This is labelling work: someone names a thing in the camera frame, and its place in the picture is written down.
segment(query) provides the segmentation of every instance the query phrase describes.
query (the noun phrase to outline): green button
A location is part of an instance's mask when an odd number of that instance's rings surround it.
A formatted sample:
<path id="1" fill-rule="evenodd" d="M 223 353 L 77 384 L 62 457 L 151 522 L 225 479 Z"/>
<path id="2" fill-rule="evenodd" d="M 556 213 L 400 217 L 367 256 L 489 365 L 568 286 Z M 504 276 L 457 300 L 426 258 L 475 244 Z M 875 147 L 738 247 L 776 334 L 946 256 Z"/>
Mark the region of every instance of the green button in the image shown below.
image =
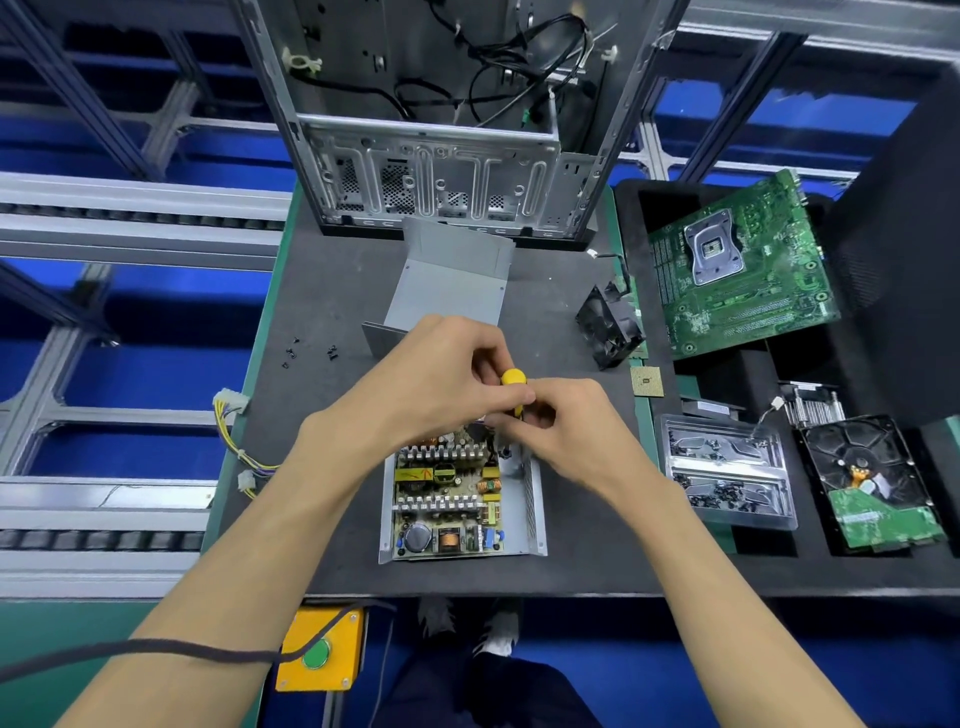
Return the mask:
<path id="1" fill-rule="evenodd" d="M 307 669 L 320 669 L 330 659 L 330 643 L 323 638 L 310 647 L 309 651 L 300 658 Z"/>

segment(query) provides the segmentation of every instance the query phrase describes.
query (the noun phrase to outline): shoe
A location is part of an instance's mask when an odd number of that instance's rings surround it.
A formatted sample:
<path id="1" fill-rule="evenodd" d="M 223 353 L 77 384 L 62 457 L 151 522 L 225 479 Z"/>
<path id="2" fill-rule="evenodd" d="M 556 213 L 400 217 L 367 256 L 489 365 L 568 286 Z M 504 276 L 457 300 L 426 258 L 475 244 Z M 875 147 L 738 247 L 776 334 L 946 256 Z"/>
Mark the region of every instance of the shoe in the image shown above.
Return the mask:
<path id="1" fill-rule="evenodd" d="M 510 657 L 514 645 L 520 639 L 520 613 L 523 611 L 521 599 L 497 599 L 493 604 L 493 616 L 484 625 L 480 643 L 473 654 L 490 652 L 500 657 Z"/>
<path id="2" fill-rule="evenodd" d="M 422 596 L 417 605 L 417 621 L 423 628 L 424 637 L 433 637 L 441 632 L 456 632 L 453 625 L 452 602 L 445 596 Z"/>

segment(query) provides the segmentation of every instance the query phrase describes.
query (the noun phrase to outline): blue floor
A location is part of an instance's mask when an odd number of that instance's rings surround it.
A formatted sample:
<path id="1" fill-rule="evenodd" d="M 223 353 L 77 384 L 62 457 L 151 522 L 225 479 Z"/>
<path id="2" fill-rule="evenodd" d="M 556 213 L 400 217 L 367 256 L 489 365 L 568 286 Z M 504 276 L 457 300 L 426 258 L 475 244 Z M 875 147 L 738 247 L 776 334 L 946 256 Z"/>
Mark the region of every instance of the blue floor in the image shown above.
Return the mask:
<path id="1" fill-rule="evenodd" d="M 719 103 L 715 85 L 672 83 L 657 111 L 664 148 L 688 155 Z M 727 158 L 859 169 L 911 106 L 774 91 Z M 0 119 L 0 170 L 122 176 L 78 125 L 11 119 Z M 636 176 L 642 176 L 638 169 L 622 165 L 611 183 Z M 742 185 L 756 179 L 715 174 L 708 181 Z M 275 138 L 204 132 L 181 142 L 169 181 L 290 190 L 294 172 Z M 830 197 L 842 191 L 829 182 L 804 186 L 809 193 Z M 81 268 L 76 263 L 16 264 L 59 288 L 69 287 Z M 125 344 L 85 352 L 67 401 L 205 408 L 221 387 L 239 389 L 268 283 L 268 275 L 257 273 L 119 267 L 108 317 Z M 0 400 L 22 384 L 45 331 L 42 322 L 0 301 Z M 64 429 L 48 438 L 33 474 L 215 478 L 221 461 L 217 441 L 195 433 Z M 838 616 L 831 617 L 834 606 Z M 867 602 L 819 608 L 827 614 L 816 628 L 795 614 L 785 620 L 868 724 L 960 725 L 960 629 L 953 620 L 905 614 L 899 607 L 891 616 L 886 606 Z M 348 694 L 348 728 L 369 720 L 385 619 L 372 618 L 365 667 Z M 387 661 L 388 687 L 415 644 L 407 604 L 397 618 Z M 669 616 L 656 600 L 531 602 L 516 655 L 562 670 L 608 728 L 715 724 Z M 320 725 L 322 701 L 318 695 L 268 695 L 263 725 Z"/>

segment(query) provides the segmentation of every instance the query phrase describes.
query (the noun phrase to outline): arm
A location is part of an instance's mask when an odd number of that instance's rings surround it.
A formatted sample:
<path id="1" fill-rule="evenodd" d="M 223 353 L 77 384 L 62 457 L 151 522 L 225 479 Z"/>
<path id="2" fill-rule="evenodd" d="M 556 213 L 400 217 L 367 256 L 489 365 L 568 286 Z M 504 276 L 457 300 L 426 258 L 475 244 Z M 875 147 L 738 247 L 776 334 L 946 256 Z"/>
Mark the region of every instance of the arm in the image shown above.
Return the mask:
<path id="1" fill-rule="evenodd" d="M 498 328 L 425 318 L 353 389 L 304 421 L 270 484 L 133 635 L 279 649 L 366 474 L 408 442 L 533 401 L 524 384 L 492 386 L 512 366 Z M 268 669 L 116 657 L 59 725 L 236 725 Z"/>
<path id="2" fill-rule="evenodd" d="M 537 403 L 526 422 L 491 415 L 488 424 L 597 492 L 636 532 L 720 723 L 862 726 L 720 550 L 683 489 L 650 462 L 603 388 L 592 379 L 531 385 Z"/>

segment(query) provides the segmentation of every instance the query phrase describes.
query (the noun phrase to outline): hand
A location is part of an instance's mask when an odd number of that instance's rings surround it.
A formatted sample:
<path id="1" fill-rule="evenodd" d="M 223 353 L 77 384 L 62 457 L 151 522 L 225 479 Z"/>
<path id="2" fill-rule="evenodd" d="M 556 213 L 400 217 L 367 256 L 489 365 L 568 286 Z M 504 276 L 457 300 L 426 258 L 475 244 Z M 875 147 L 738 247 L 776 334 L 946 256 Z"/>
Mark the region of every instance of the hand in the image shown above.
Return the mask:
<path id="1" fill-rule="evenodd" d="M 526 384 L 500 384 L 513 366 L 499 328 L 432 314 L 330 409 L 344 417 L 361 414 L 368 432 L 379 434 L 386 457 L 408 443 L 532 402 L 534 391 Z"/>
<path id="2" fill-rule="evenodd" d="M 523 421 L 492 414 L 487 424 L 614 507 L 625 492 L 663 479 L 596 381 L 532 379 L 530 386 L 537 399 L 524 408 Z"/>

